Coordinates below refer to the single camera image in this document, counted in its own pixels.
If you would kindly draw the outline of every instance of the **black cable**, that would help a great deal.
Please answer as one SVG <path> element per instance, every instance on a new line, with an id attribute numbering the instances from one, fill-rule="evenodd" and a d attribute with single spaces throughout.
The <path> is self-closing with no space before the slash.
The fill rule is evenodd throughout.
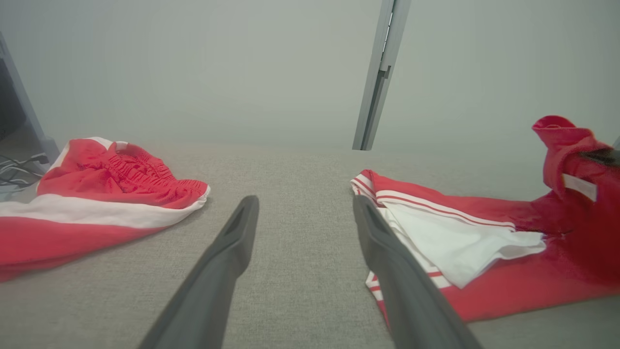
<path id="1" fill-rule="evenodd" d="M 50 162 L 48 160 L 47 156 L 45 156 L 45 155 L 39 155 L 39 156 L 36 156 L 36 157 L 29 158 L 28 160 L 26 160 L 26 161 L 24 161 L 22 163 L 20 163 L 17 160 L 14 160 L 12 158 L 9 158 L 8 156 L 4 156 L 2 154 L 0 154 L 0 157 L 5 158 L 5 159 L 9 160 L 10 162 L 12 162 L 14 164 L 14 165 L 12 165 L 12 167 L 24 170 L 26 173 L 29 173 L 32 176 L 37 176 L 37 180 L 32 182 L 32 183 L 17 183 L 17 182 L 13 182 L 12 181 L 15 178 L 15 176 L 17 175 L 17 172 L 18 172 L 18 171 L 15 171 L 13 173 L 13 175 L 9 179 L 4 179 L 4 178 L 0 177 L 0 182 L 6 183 L 6 184 L 0 184 L 0 186 L 18 186 L 20 188 L 29 187 L 29 186 L 35 184 L 39 180 L 39 176 L 42 176 L 43 174 L 36 173 L 36 172 L 32 171 L 30 168 L 25 167 L 24 165 L 27 164 L 27 163 L 30 163 L 30 162 L 35 162 L 35 161 L 39 161 L 40 163 L 49 163 Z"/>
<path id="2" fill-rule="evenodd" d="M 47 156 L 45 156 L 45 155 L 39 155 L 39 156 L 34 157 L 34 158 L 29 158 L 28 160 L 26 160 L 23 163 L 19 163 L 19 161 L 13 160 L 12 158 L 9 158 L 9 157 L 4 156 L 2 154 L 0 154 L 0 157 L 1 158 L 5 158 L 5 159 L 13 162 L 15 164 L 14 167 L 20 168 L 20 169 L 22 169 L 22 170 L 24 170 L 24 171 L 26 171 L 26 172 L 30 173 L 31 175 L 34 175 L 34 176 L 42 176 L 43 173 L 34 172 L 30 168 L 25 167 L 24 166 L 25 164 L 27 164 L 29 162 L 35 162 L 35 161 L 39 161 L 40 163 L 49 163 L 50 162 L 48 160 Z"/>

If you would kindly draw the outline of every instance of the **white fabric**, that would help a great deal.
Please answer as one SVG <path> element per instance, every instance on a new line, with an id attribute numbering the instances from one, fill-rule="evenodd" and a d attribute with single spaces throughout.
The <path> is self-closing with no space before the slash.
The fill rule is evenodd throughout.
<path id="1" fill-rule="evenodd" d="M 386 208 L 379 211 L 427 273 L 436 266 L 459 288 L 497 259 L 511 260 L 542 252 L 546 247 L 542 233 L 474 225 L 403 204 L 382 203 Z"/>
<path id="2" fill-rule="evenodd" d="M 56 194 L 39 195 L 29 204 L 0 202 L 0 217 L 23 217 L 67 224 L 117 225 L 136 229 L 169 227 L 203 207 L 211 186 L 184 209 L 106 202 Z"/>

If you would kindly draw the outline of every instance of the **red fabric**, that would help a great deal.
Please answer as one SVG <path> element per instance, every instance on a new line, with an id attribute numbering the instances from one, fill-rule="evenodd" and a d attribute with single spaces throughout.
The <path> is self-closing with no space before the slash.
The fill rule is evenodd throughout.
<path id="1" fill-rule="evenodd" d="M 137 145 L 117 151 L 91 139 L 69 141 L 62 165 L 42 179 L 37 194 L 147 204 L 169 209 L 191 205 L 206 191 L 206 183 L 177 181 L 170 169 Z"/>
<path id="2" fill-rule="evenodd" d="M 375 193 L 398 191 L 475 217 L 513 222 L 518 230 L 546 234 L 544 252 L 499 261 L 463 289 L 441 289 L 465 321 L 620 294 L 620 169 L 578 154 L 609 146 L 598 142 L 590 130 L 559 116 L 543 117 L 533 130 L 548 148 L 544 182 L 552 191 L 532 202 L 445 196 L 370 170 L 362 172 L 372 180 Z M 566 189 L 563 173 L 596 184 L 596 202 Z"/>
<path id="3" fill-rule="evenodd" d="M 135 145 L 112 143 L 106 148 L 95 140 L 72 140 L 60 166 L 51 169 L 41 179 L 37 189 L 39 196 L 56 194 L 90 199 L 97 201 L 97 210 L 99 205 L 105 205 L 99 202 L 127 203 L 131 205 L 123 206 L 123 212 L 129 217 L 134 214 L 144 216 L 142 204 L 159 206 L 167 209 L 165 218 L 157 220 L 161 226 L 132 227 L 136 222 L 131 219 L 118 221 L 114 211 L 110 217 L 99 217 L 99 221 L 109 224 L 82 224 L 89 216 L 73 211 L 55 216 L 61 217 L 63 222 L 38 219 L 37 213 L 40 212 L 36 211 L 15 217 L 0 215 L 0 282 L 26 271 L 53 268 L 90 252 L 165 229 L 190 213 L 186 211 L 200 208 L 204 198 L 201 204 L 190 206 L 206 190 L 204 182 L 176 180 L 160 159 Z M 16 202 L 3 205 L 0 210 L 4 208 L 5 212 L 9 209 L 21 212 L 20 209 L 25 207 Z M 67 217 L 75 217 L 75 222 L 67 222 Z"/>

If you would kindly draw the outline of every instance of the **red clothing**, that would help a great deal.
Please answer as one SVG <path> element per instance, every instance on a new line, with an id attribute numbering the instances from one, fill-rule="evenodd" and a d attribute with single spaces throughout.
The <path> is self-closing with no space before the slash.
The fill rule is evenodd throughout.
<path id="1" fill-rule="evenodd" d="M 0 281 L 158 232 L 201 208 L 208 191 L 136 145 L 72 140 L 31 203 L 0 202 Z"/>
<path id="2" fill-rule="evenodd" d="M 620 168 L 579 154 L 609 146 L 559 116 L 543 117 L 532 128 L 548 148 L 544 182 L 552 191 L 531 202 L 446 196 L 370 170 L 352 181 L 357 194 L 372 197 L 378 206 L 393 202 L 436 212 L 444 207 L 450 214 L 510 222 L 517 230 L 546 234 L 542 253 L 500 260 L 463 289 L 441 288 L 465 321 L 620 294 Z M 567 189 L 564 174 L 595 184 L 596 200 Z M 373 275 L 367 284 L 384 311 Z"/>

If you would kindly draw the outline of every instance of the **gray wall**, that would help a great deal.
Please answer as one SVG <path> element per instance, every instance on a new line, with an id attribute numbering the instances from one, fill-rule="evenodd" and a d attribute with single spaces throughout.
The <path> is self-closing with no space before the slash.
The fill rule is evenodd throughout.
<path id="1" fill-rule="evenodd" d="M 350 148 L 380 5 L 0 0 L 0 31 L 61 147 L 98 135 Z"/>
<path id="2" fill-rule="evenodd" d="M 620 1 L 414 1 L 373 150 L 542 167 L 548 114 L 620 135 Z"/>

